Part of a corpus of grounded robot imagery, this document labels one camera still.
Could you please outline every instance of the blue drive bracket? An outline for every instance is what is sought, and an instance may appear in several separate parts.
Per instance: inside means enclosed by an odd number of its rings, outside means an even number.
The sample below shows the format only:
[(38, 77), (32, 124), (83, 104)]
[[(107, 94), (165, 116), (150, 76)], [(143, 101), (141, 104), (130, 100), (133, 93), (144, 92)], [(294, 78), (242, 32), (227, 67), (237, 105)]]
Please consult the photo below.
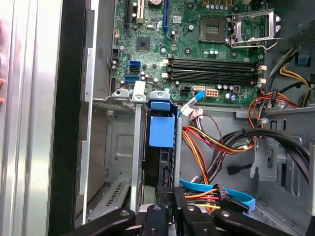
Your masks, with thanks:
[(171, 110), (171, 102), (170, 101), (151, 101), (151, 110), (157, 111), (166, 111), (169, 112)]
[(149, 145), (159, 148), (174, 146), (175, 116), (151, 117)]

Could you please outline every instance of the yellow wire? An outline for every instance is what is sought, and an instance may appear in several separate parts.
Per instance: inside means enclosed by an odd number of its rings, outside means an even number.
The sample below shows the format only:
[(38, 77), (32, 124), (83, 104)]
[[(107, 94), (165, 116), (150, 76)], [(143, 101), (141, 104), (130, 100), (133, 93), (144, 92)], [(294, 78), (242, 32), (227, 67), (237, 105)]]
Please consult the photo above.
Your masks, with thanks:
[(201, 169), (201, 173), (202, 173), (202, 176), (203, 176), (203, 181), (205, 182), (205, 184), (209, 184), (208, 178), (206, 176), (206, 173), (204, 173), (204, 171), (202, 169), (202, 164), (201, 164), (198, 152), (197, 152), (195, 146), (193, 145), (193, 142), (191, 141), (191, 137), (186, 132), (183, 132), (183, 135), (186, 138), (187, 142), (189, 143), (189, 145), (190, 145), (190, 147), (192, 149), (192, 153), (193, 153), (193, 155), (194, 155), (194, 157), (195, 157), (195, 159), (197, 161), (197, 164), (198, 164), (198, 166)]
[[(280, 75), (288, 76), (288, 77), (292, 77), (294, 79), (297, 79), (297, 80), (301, 81), (302, 83), (304, 83), (308, 87), (309, 90), (311, 89), (311, 87), (309, 86), (307, 81), (302, 76), (294, 73), (293, 71), (286, 70), (285, 65), (281, 68)], [(308, 94), (306, 94), (304, 99), (303, 99), (303, 106), (306, 106), (307, 97), (308, 97)]]
[(212, 142), (214, 142), (218, 146), (223, 147), (223, 148), (229, 150), (230, 152), (244, 152), (245, 151), (245, 150), (241, 150), (241, 149), (230, 148), (230, 147), (228, 147), (226, 145), (223, 145), (223, 144), (219, 143), (217, 140), (215, 140), (214, 138), (212, 138), (209, 135), (207, 135), (206, 133), (202, 132), (200, 129), (197, 129), (196, 127), (193, 127), (193, 126), (186, 126), (186, 127), (196, 130), (197, 132), (201, 133), (203, 136), (205, 136), (206, 138), (210, 139)]
[(219, 207), (219, 206), (207, 205), (207, 204), (196, 204), (196, 206), (200, 206), (200, 207), (210, 207), (210, 208), (213, 208), (213, 209), (221, 209), (221, 207)]

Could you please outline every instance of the blue cable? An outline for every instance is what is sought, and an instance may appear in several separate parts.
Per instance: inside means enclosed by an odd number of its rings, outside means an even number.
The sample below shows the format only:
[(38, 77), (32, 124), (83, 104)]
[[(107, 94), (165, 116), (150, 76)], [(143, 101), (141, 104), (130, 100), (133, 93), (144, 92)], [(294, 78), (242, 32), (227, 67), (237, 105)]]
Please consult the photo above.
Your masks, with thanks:
[[(180, 183), (183, 187), (194, 190), (194, 191), (198, 191), (198, 192), (207, 192), (213, 188), (212, 185), (192, 183), (183, 179), (180, 179)], [(238, 200), (248, 205), (250, 207), (250, 211), (255, 210), (256, 199), (254, 197), (252, 197), (249, 194), (236, 191), (234, 189), (227, 188), (226, 190), (228, 191), (229, 195), (233, 197), (233, 199)]]

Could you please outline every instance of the cpu socket lever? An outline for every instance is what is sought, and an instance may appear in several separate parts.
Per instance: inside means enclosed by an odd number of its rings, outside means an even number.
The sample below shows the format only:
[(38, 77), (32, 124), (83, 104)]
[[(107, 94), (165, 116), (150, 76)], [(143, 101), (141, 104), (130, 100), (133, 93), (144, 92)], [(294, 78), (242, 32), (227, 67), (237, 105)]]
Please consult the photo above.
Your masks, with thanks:
[[(268, 22), (268, 32), (265, 36), (255, 38), (252, 37), (249, 40), (244, 40), (242, 38), (242, 24), (244, 18), (255, 18), (266, 16)], [(231, 48), (264, 48), (265, 50), (269, 50), (277, 45), (280, 38), (276, 38), (276, 33), (281, 29), (281, 26), (277, 23), (281, 21), (281, 18), (274, 14), (274, 9), (262, 10), (262, 11), (254, 11), (240, 14), (233, 14), (231, 17), (231, 24), (233, 28), (233, 33), (230, 36), (230, 46)], [(266, 47), (265, 43), (267, 41), (274, 41), (274, 43)]]

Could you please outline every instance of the gray metal frame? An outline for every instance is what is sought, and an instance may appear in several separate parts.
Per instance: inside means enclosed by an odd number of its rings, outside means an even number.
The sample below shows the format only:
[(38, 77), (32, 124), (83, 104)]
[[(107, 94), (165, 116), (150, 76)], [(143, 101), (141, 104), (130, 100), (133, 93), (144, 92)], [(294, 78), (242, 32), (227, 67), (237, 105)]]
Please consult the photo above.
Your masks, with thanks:
[(129, 188), (129, 179), (118, 178), (115, 180), (89, 215), (88, 221), (95, 220), (111, 211), (121, 208)]
[(0, 235), (47, 235), (62, 1), (0, 1)]

